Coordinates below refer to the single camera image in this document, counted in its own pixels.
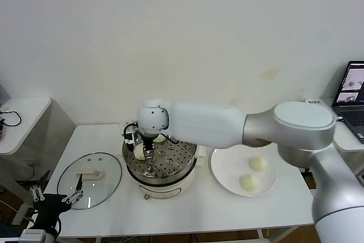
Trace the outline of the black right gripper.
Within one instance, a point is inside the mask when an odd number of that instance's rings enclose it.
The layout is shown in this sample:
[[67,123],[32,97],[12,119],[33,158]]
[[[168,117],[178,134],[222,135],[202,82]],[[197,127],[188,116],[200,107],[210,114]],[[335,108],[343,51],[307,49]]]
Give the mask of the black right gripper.
[[155,162],[154,158],[154,139],[156,138],[155,134],[142,134],[139,133],[140,137],[133,138],[133,148],[141,145],[143,142],[143,152],[145,161],[148,165],[153,165]]

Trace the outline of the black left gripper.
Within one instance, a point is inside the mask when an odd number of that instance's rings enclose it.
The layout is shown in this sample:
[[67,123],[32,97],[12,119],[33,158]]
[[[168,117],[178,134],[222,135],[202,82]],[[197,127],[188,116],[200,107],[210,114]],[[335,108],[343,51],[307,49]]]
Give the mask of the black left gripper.
[[35,225],[38,228],[56,227],[59,216],[71,209],[84,195],[82,190],[82,174],[79,175],[75,192],[70,195],[51,194],[43,192],[48,184],[48,170],[37,182],[30,187],[34,208],[38,211]]

